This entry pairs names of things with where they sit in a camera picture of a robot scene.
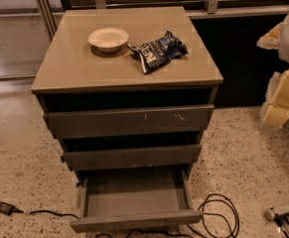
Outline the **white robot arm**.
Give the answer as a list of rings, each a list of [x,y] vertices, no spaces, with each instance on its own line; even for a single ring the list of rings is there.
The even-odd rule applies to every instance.
[[[279,58],[289,63],[289,14],[260,37],[256,45],[266,50],[277,50]],[[269,127],[282,128],[289,120],[289,68],[275,72],[270,78],[261,108],[261,121]]]

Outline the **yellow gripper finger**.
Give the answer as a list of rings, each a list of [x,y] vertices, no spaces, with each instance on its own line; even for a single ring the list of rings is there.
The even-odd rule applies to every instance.
[[[275,71],[270,78],[260,119],[265,126],[274,128],[282,128],[289,120],[289,68],[283,73]]]
[[[279,23],[273,27],[268,33],[260,37],[256,45],[266,50],[277,50],[279,46],[279,36],[282,24]]]

